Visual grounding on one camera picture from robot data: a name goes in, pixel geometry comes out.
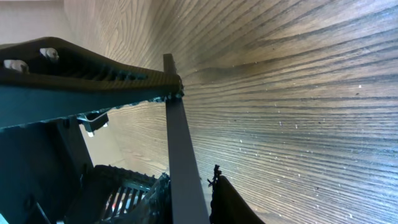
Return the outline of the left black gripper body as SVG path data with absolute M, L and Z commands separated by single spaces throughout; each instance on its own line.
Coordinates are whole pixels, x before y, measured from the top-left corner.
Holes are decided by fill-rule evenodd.
M 106 187 L 75 118 L 1 129 L 1 223 L 95 223 Z

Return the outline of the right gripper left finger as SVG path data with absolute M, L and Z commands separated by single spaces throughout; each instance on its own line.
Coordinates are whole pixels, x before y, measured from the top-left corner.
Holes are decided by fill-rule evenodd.
M 65 215 L 65 223 L 172 223 L 170 177 L 97 165 Z

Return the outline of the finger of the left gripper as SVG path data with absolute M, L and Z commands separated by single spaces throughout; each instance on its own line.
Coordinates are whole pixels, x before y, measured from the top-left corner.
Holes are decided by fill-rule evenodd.
M 56 37 L 1 46 L 1 127 L 183 96 L 174 73 L 119 63 Z

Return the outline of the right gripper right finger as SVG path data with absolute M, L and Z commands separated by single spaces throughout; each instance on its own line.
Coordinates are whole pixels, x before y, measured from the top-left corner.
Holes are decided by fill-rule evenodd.
M 210 223 L 265 224 L 222 174 L 220 166 L 216 164 L 213 171 L 212 180 L 208 180 L 212 188 Z

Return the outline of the Samsung Galaxy smartphone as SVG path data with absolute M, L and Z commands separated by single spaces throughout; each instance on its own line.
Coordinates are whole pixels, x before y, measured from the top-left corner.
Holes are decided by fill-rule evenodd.
M 165 103 L 173 223 L 209 222 L 183 100 Z

